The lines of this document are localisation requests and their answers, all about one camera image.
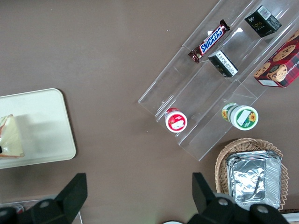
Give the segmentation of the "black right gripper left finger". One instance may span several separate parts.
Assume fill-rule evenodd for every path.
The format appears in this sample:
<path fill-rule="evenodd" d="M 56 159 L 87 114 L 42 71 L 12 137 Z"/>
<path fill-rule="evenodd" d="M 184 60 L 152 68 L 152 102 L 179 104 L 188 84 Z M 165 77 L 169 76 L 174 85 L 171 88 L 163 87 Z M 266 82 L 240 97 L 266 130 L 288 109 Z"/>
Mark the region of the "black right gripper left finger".
<path fill-rule="evenodd" d="M 71 224 L 87 199 L 85 173 L 78 173 L 54 199 L 44 199 L 18 215 L 19 224 Z"/>

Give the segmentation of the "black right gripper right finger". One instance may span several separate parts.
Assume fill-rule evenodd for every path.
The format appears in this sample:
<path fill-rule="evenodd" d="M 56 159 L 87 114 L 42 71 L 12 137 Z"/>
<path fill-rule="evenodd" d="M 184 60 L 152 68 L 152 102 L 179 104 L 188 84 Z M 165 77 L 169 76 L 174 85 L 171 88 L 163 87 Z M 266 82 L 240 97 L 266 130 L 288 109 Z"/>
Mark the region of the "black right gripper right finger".
<path fill-rule="evenodd" d="M 192 174 L 192 197 L 198 213 L 189 224 L 287 224 L 279 211 L 266 204 L 241 208 L 227 195 L 216 196 L 202 173 Z"/>

